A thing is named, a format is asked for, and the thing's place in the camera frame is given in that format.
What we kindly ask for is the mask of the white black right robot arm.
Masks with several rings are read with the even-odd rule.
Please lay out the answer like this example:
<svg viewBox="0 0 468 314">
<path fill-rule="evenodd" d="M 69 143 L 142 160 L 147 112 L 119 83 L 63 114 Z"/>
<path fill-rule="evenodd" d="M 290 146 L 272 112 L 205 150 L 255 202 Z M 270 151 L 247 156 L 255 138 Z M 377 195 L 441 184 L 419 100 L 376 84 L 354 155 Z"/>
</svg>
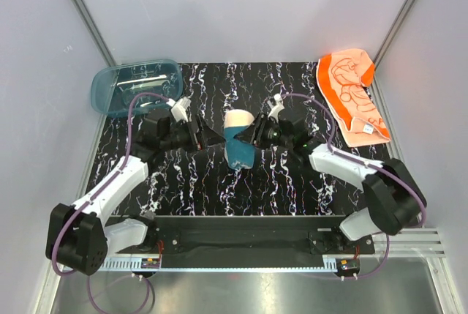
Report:
<svg viewBox="0 0 468 314">
<path fill-rule="evenodd" d="M 366 236 L 395 236 L 426 216 L 426 199 L 406 165 L 396 158 L 367 160 L 314 138 L 305 127 L 260 114 L 235 139 L 257 149 L 282 147 L 306 168 L 332 175 L 362 191 L 366 206 L 346 216 L 314 246 L 348 253 Z"/>
</svg>

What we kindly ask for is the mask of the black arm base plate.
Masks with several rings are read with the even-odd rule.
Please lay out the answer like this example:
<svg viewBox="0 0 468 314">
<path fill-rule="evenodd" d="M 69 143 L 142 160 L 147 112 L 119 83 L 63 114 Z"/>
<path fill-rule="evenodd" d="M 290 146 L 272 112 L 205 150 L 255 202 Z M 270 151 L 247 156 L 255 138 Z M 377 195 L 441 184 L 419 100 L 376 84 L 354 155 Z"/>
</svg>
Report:
<svg viewBox="0 0 468 314">
<path fill-rule="evenodd" d="M 163 253 L 184 254 L 190 250 L 296 250 L 307 254 L 373 255 L 370 235 L 347 241 L 339 234 L 343 216 L 158 216 L 148 227 L 149 239 L 125 247 L 122 253 L 152 253 L 156 243 Z"/>
</svg>

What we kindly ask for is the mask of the teal beige cartoon towel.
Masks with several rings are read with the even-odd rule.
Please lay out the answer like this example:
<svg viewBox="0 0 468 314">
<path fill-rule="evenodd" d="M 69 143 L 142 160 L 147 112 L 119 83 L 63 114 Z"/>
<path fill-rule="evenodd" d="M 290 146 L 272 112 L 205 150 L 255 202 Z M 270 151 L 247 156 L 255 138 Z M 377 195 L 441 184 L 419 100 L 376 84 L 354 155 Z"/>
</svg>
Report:
<svg viewBox="0 0 468 314">
<path fill-rule="evenodd" d="M 254 165 L 254 147 L 235 138 L 254 121 L 253 115 L 245 110 L 232 109 L 224 118 L 224 157 L 229 168 L 239 171 Z"/>
</svg>

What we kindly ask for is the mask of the orange cartoon towel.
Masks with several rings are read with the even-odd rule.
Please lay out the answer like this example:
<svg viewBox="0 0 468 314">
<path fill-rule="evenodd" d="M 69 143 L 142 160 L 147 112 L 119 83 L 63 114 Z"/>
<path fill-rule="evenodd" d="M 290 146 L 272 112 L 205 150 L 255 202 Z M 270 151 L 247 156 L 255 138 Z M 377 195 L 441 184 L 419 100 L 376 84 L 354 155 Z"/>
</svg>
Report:
<svg viewBox="0 0 468 314">
<path fill-rule="evenodd" d="M 322 56 L 317 85 L 350 148 L 389 143 L 390 132 L 367 93 L 375 66 L 365 50 L 350 48 Z"/>
</svg>

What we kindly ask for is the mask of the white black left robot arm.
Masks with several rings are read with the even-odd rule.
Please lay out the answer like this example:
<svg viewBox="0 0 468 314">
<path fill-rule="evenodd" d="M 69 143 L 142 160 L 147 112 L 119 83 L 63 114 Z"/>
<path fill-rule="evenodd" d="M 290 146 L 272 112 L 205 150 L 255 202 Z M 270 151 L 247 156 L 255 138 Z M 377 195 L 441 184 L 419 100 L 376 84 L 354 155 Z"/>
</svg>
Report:
<svg viewBox="0 0 468 314">
<path fill-rule="evenodd" d="M 165 153 L 183 149 L 198 152 L 224 143 L 203 117 L 193 120 L 160 119 L 147 115 L 117 166 L 89 193 L 72 205 L 57 204 L 50 213 L 45 255 L 53 267 L 62 264 L 69 272 L 92 275 L 105 258 L 128 247 L 151 252 L 158 235 L 153 222 L 144 217 L 107 222 L 136 186 L 144 182 L 161 164 Z"/>
</svg>

